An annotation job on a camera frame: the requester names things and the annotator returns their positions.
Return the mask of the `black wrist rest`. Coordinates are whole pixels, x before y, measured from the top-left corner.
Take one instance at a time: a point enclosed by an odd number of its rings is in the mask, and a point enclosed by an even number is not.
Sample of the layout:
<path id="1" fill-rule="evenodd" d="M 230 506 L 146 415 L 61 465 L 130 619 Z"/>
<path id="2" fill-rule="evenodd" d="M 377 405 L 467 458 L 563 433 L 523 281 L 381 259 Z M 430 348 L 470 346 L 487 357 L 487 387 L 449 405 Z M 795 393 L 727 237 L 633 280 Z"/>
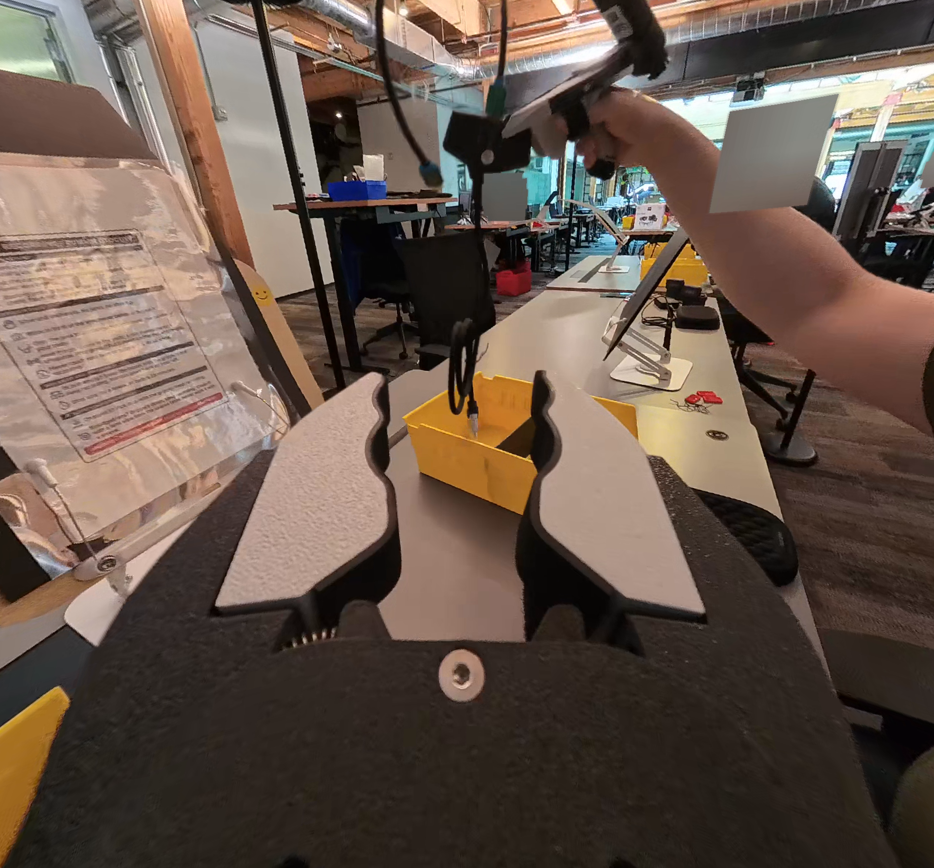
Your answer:
<path id="1" fill-rule="evenodd" d="M 771 582 L 784 587 L 795 580 L 800 567 L 799 554 L 787 524 L 749 502 L 699 488 L 694 492 Z"/>

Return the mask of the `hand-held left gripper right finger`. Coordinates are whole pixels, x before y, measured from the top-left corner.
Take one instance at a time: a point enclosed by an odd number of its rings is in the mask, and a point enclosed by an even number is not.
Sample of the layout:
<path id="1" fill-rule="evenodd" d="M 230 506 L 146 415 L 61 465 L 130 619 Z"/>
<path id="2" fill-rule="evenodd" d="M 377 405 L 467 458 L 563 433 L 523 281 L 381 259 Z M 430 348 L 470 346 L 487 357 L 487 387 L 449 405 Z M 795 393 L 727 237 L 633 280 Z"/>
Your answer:
<path id="1" fill-rule="evenodd" d="M 531 395 L 536 475 L 517 535 L 525 621 L 570 605 L 584 621 L 706 621 L 638 440 L 595 398 L 544 370 Z"/>

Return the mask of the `wooden post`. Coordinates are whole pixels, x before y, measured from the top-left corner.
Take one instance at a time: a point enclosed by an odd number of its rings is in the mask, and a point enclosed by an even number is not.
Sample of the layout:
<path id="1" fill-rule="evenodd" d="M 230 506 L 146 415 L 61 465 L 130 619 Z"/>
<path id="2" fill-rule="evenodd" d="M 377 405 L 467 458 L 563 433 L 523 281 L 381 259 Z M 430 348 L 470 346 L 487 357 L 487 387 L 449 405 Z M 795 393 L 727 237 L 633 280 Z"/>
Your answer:
<path id="1" fill-rule="evenodd" d="M 208 229 L 218 246 L 253 267 L 183 0 L 134 0 L 134 7 Z"/>

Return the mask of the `black hdmi adapter with cable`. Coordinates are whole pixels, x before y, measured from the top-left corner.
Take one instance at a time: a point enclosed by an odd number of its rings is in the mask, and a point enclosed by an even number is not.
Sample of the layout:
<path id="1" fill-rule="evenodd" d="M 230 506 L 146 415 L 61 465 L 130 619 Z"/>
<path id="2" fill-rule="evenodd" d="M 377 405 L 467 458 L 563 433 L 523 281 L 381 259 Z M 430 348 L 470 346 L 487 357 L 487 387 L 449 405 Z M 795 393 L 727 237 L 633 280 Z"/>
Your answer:
<path id="1" fill-rule="evenodd" d="M 515 138 L 503 136 L 504 118 L 471 113 L 451 116 L 444 149 L 461 160 L 472 182 L 473 244 L 480 261 L 481 284 L 488 293 L 488 262 L 483 226 L 483 186 L 487 174 L 526 166 L 531 155 L 531 134 L 523 130 Z M 471 317 L 454 323 L 449 346 L 448 402 L 455 416 L 465 415 L 470 437 L 479 438 L 479 407 L 475 399 L 474 374 L 480 357 L 481 328 Z"/>

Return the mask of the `brown cardboard box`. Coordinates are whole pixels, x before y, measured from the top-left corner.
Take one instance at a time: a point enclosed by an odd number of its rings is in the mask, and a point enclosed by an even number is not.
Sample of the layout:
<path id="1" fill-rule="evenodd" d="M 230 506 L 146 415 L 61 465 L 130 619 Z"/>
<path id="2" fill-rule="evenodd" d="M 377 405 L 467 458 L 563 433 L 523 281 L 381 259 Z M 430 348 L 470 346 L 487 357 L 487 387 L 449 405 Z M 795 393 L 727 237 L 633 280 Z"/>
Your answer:
<path id="1" fill-rule="evenodd" d="M 1 152 L 155 160 L 146 140 L 92 88 L 1 72 Z"/>

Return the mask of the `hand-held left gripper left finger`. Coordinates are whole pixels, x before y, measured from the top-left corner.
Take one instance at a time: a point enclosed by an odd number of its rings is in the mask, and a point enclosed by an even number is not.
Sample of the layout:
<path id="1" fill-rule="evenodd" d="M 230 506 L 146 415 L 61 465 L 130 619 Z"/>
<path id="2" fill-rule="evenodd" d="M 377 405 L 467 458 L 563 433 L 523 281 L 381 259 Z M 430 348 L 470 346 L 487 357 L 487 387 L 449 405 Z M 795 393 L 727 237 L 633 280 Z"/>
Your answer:
<path id="1" fill-rule="evenodd" d="M 402 570 L 388 384 L 367 374 L 294 427 L 263 477 L 216 596 L 223 614 L 339 617 L 381 603 Z"/>

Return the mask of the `yellow plastic bin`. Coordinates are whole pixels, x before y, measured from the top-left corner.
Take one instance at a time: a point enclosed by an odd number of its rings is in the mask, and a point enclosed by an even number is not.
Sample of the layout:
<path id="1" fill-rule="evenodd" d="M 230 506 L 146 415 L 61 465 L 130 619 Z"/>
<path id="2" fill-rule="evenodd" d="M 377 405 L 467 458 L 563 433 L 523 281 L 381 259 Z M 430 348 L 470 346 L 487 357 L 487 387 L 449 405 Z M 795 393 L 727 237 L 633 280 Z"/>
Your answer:
<path id="1" fill-rule="evenodd" d="M 655 486 L 633 407 L 604 402 L 555 371 L 533 381 L 474 375 L 480 431 L 441 393 L 404 416 L 420 473 L 546 526 L 648 511 Z"/>
<path id="2" fill-rule="evenodd" d="M 50 749 L 69 707 L 55 686 L 1 727 L 1 862 L 5 863 L 36 796 Z"/>
<path id="3" fill-rule="evenodd" d="M 644 245 L 644 251 L 641 261 L 640 278 L 645 279 L 651 273 L 652 267 L 656 264 L 659 256 L 667 249 L 669 242 L 648 242 Z M 709 270 L 692 248 L 688 240 L 675 259 L 669 270 L 662 276 L 661 281 L 668 279 L 683 280 L 684 284 L 689 286 L 703 287 L 708 283 Z"/>

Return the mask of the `person's right forearm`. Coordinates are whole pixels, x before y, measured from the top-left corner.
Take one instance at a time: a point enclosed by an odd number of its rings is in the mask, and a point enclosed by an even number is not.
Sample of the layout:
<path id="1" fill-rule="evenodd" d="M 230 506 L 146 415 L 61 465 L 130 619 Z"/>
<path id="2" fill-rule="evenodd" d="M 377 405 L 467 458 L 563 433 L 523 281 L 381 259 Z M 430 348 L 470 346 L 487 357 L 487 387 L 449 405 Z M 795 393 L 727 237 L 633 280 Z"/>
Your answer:
<path id="1" fill-rule="evenodd" d="M 712 213 L 718 161 L 688 127 L 651 171 L 730 302 L 825 380 L 932 435 L 932 294 L 870 274 L 794 208 Z"/>

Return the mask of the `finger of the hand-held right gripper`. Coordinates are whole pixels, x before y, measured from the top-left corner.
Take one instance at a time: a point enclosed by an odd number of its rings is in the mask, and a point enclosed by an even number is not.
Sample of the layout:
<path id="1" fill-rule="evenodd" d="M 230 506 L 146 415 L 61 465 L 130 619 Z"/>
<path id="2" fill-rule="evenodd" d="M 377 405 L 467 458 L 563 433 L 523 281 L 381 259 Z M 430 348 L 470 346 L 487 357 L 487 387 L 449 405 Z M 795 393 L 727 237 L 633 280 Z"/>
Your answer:
<path id="1" fill-rule="evenodd" d="M 610 91 L 634 62 L 633 45 L 612 52 L 507 117 L 501 138 L 528 133 L 532 140 L 578 140 L 590 132 L 590 108 Z"/>

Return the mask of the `black hdmi cable green plugs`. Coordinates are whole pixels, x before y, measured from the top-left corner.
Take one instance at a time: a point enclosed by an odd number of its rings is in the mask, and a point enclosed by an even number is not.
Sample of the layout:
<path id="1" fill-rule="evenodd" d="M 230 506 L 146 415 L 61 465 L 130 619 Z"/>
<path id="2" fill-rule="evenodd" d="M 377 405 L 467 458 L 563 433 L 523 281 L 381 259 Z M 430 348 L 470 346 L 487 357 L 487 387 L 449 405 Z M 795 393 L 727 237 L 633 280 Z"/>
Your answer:
<path id="1" fill-rule="evenodd" d="M 391 104 L 391 109 L 405 142 L 414 153 L 418 161 L 418 171 L 427 188 L 440 190 L 443 184 L 441 170 L 437 163 L 427 157 L 419 142 L 415 138 L 407 119 L 401 108 L 395 85 L 391 79 L 389 57 L 386 47 L 383 10 L 385 0 L 376 0 L 376 39 L 375 50 L 377 64 L 383 78 L 385 92 Z M 499 50 L 495 80 L 490 88 L 485 104 L 485 114 L 480 117 L 482 131 L 490 138 L 494 138 L 502 130 L 505 111 L 504 76 L 507 61 L 507 29 L 508 29 L 508 0 L 500 0 L 500 32 Z"/>

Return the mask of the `clear acrylic instruction sign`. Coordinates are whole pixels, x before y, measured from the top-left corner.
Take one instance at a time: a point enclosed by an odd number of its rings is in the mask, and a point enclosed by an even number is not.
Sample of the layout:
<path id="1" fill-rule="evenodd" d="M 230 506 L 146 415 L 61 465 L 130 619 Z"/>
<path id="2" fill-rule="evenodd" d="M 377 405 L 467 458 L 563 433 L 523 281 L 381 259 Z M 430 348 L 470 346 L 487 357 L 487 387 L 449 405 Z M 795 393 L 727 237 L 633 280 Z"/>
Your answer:
<path id="1" fill-rule="evenodd" d="M 3 153 L 2 604 L 187 520 L 292 417 L 193 197 Z"/>

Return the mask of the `wooden desk black legs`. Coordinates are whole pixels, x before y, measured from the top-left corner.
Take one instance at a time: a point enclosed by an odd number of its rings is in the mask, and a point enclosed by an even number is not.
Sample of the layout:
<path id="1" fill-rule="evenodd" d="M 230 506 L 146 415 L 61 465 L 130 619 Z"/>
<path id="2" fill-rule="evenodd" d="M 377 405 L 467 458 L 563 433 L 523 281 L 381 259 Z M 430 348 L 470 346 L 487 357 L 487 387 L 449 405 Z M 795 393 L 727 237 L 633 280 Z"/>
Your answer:
<path id="1" fill-rule="evenodd" d="M 337 348 L 328 299 L 324 296 L 318 296 L 325 336 L 332 338 L 332 342 L 328 344 L 328 347 L 330 367 L 333 369 L 336 391 L 340 391 L 345 387 L 344 374 L 347 371 L 355 374 L 387 373 L 384 368 L 367 366 L 362 362 L 354 310 L 351 307 L 346 290 L 338 222 L 345 218 L 372 220 L 377 224 L 409 221 L 413 224 L 414 235 L 419 236 L 418 223 L 421 220 L 439 220 L 441 223 L 445 223 L 447 206 L 455 203 L 456 199 L 455 194 L 430 196 L 426 193 L 419 193 L 415 194 L 414 197 L 389 197 L 377 200 L 333 201 L 322 198 L 306 200 L 306 212 L 309 220 L 322 220 L 324 223 L 333 270 L 340 325 L 344 338 L 346 362 L 342 359 L 341 352 Z"/>

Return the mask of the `black office chair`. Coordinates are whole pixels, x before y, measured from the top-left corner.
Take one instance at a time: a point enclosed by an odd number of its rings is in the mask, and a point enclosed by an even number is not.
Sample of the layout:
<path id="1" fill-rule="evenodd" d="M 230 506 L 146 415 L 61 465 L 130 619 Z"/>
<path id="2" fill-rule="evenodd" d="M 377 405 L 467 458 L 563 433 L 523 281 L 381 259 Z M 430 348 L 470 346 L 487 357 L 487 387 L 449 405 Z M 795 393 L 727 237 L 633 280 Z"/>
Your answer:
<path id="1" fill-rule="evenodd" d="M 396 244 L 418 330 L 418 368 L 448 360 L 452 328 L 469 319 L 480 333 L 496 325 L 485 250 L 473 228 Z"/>

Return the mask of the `metal ventilation duct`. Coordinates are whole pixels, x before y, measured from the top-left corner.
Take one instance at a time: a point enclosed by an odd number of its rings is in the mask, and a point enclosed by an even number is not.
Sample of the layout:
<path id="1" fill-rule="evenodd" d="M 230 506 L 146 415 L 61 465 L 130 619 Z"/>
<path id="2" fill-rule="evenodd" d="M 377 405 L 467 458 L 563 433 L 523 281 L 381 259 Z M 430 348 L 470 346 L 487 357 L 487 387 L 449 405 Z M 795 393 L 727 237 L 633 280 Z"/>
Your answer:
<path id="1" fill-rule="evenodd" d="M 774 26 L 811 23 L 863 11 L 907 10 L 909 5 L 921 1 L 928 0 L 798 0 L 766 9 L 680 22 L 665 31 L 664 41 L 668 53 L 673 54 L 675 47 L 691 41 L 763 31 Z M 359 43 L 372 46 L 376 39 L 376 24 L 371 13 L 353 0 L 301 0 L 295 5 L 352 33 Z M 403 23 L 401 18 L 393 18 L 390 12 L 386 12 L 384 17 L 389 26 L 388 42 L 397 60 L 413 57 L 413 68 L 462 80 L 494 78 L 497 66 L 493 58 L 456 56 L 414 23 Z M 603 41 L 559 50 L 522 51 L 508 58 L 506 73 L 514 75 L 537 68 L 583 65 L 609 54 L 612 47 L 612 42 Z"/>

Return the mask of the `person's right hand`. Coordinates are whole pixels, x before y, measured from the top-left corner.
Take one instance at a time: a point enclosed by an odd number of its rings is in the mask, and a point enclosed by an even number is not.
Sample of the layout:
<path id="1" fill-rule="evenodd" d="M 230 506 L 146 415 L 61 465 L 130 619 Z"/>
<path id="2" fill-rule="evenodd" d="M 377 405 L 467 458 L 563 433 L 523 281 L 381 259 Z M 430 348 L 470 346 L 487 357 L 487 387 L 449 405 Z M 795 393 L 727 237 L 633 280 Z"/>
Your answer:
<path id="1" fill-rule="evenodd" d="M 641 166 L 671 199 L 700 184 L 712 189 L 719 150 L 698 129 L 658 101 L 613 89 L 589 108 L 590 130 L 576 143 L 585 167 L 598 161 Z"/>

